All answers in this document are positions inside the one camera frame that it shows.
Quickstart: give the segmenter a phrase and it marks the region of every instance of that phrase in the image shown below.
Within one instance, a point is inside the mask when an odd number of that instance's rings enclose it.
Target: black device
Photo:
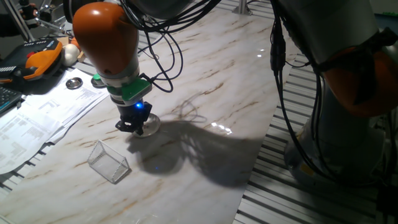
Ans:
[[[21,92],[0,86],[0,114],[17,104],[21,97]]]

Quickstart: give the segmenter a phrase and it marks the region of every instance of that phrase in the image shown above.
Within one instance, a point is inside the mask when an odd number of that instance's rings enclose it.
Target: clear plastic box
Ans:
[[[117,184],[130,171],[127,159],[101,140],[98,140],[87,163],[112,184]]]

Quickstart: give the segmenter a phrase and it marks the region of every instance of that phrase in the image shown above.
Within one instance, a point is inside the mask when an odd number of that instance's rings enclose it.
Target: metal stand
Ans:
[[[13,1],[12,0],[1,0],[1,2],[3,3],[8,14],[11,16],[15,25],[17,26],[22,38],[26,42],[34,41],[35,39],[33,38],[33,35],[30,33],[29,28],[27,27],[27,25],[25,23],[25,20],[22,18],[21,14],[19,13],[19,11],[18,11],[16,5],[13,3]]]
[[[251,16],[253,12],[247,7],[247,0],[239,0],[239,6],[232,10],[235,14]]]

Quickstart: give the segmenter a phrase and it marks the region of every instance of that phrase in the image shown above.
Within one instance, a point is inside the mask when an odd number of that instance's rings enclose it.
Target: black cable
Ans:
[[[131,1],[121,0],[122,8],[124,9],[128,19],[136,26],[139,30],[147,32],[160,32],[160,33],[172,33],[180,31],[199,19],[208,14],[221,0],[202,0],[199,3],[189,7],[177,16],[167,19],[164,22],[160,22],[156,26],[151,22],[144,20],[145,15],[131,3]],[[164,31],[164,28],[168,26],[174,26],[178,24],[185,24],[178,29]]]
[[[164,35],[168,35],[168,36],[172,39],[173,43],[176,45],[176,47],[177,47],[177,49],[178,49],[178,52],[179,52],[180,58],[181,58],[180,71],[176,74],[176,76],[170,78],[170,80],[173,80],[173,79],[175,79],[175,78],[177,78],[177,77],[179,77],[179,76],[181,75],[182,68],[183,68],[183,56],[182,56],[181,48],[180,48],[180,46],[178,45],[177,41],[174,39],[174,37],[173,37],[171,34],[164,34]],[[167,44],[169,45],[170,51],[171,51],[172,57],[173,57],[172,65],[170,66],[169,69],[167,69],[167,70],[165,71],[165,72],[169,72],[169,71],[171,71],[171,69],[174,68],[174,65],[175,65],[175,55],[174,55],[173,47],[172,47],[172,45],[170,44],[169,40],[168,40],[166,37],[164,37],[164,39],[166,40]],[[162,72],[158,73],[158,74],[157,74],[156,76],[154,76],[152,79],[153,79],[153,80],[160,80],[160,81],[166,81],[166,80],[168,81],[167,78],[158,78],[158,76],[161,75],[161,74],[162,74]]]
[[[176,40],[174,39],[174,37],[171,36],[170,34],[167,34],[167,35],[172,39],[172,41],[174,42],[175,46],[177,47],[178,52],[179,52],[179,54],[180,54],[180,59],[181,59],[180,70],[178,71],[178,73],[176,74],[176,76],[170,78],[171,80],[173,80],[173,79],[175,79],[175,78],[177,78],[177,77],[179,77],[179,76],[181,75],[181,73],[182,73],[182,68],[183,68],[183,66],[184,66],[184,60],[183,60],[181,48],[180,48],[180,46],[178,45],[177,41],[176,41]],[[173,50],[172,50],[172,54],[173,54],[173,65],[174,65],[174,59],[175,59],[175,57],[174,57],[174,51],[173,51]],[[161,75],[161,74],[159,73],[159,74],[157,74],[157,75],[155,76],[155,77],[156,77],[156,80],[166,80],[166,79],[164,79],[164,78],[157,78],[159,75]]]
[[[395,168],[397,167],[397,146],[396,146],[396,139],[395,139],[395,129],[392,127],[392,112],[387,114],[388,125],[390,130],[390,141],[391,141],[391,154],[389,163],[386,169],[386,177],[390,177],[393,173]]]
[[[154,82],[154,79],[153,79],[153,78],[151,78],[152,84],[154,84],[154,86],[156,86],[158,89],[160,89],[160,90],[162,90],[162,91],[164,91],[164,92],[166,92],[166,93],[171,93],[171,92],[173,92],[173,90],[174,90],[173,83],[171,82],[171,80],[170,80],[169,76],[167,75],[166,71],[163,69],[163,67],[162,67],[162,65],[160,64],[159,60],[158,60],[158,59],[156,58],[156,56],[155,56],[154,49],[152,48],[152,44],[150,43],[150,39],[149,39],[149,34],[148,34],[148,32],[147,32],[147,31],[144,31],[144,32],[145,32],[145,36],[147,37],[147,41],[148,41],[148,44],[149,44],[149,52],[152,54],[152,56],[153,56],[154,59],[155,59],[155,62],[156,62],[156,64],[157,64],[157,66],[160,68],[160,70],[162,71],[163,75],[166,77],[167,81],[169,82],[170,90],[165,90],[164,88],[160,87],[158,84],[156,84],[156,83]]]
[[[149,58],[154,59],[151,55],[149,55],[147,52],[142,52],[144,54],[146,54]]]
[[[262,3],[265,3],[265,2],[263,2],[263,1],[252,0],[252,1],[248,1],[248,2],[246,3],[246,5],[251,4],[251,3],[253,3],[253,2],[262,2]]]
[[[307,62],[307,63],[305,63],[304,65],[301,65],[301,66],[295,66],[295,65],[292,65],[291,63],[289,63],[288,61],[285,61],[288,65],[290,65],[292,68],[303,68],[303,67],[306,67],[306,66],[308,66],[308,65],[311,65],[311,62]]]

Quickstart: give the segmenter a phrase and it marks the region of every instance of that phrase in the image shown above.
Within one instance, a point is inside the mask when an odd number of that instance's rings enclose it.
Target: marble tabletop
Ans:
[[[1,202],[0,214],[15,223],[231,223],[278,102],[272,23],[214,9],[174,34],[183,73],[172,93],[154,88],[144,98],[162,120],[158,133],[138,139],[118,131],[119,113],[105,99]],[[285,37],[292,62],[297,48]],[[154,50],[168,67],[166,42]],[[145,55],[140,68],[159,72]],[[116,185],[86,162],[99,139],[132,169]]]

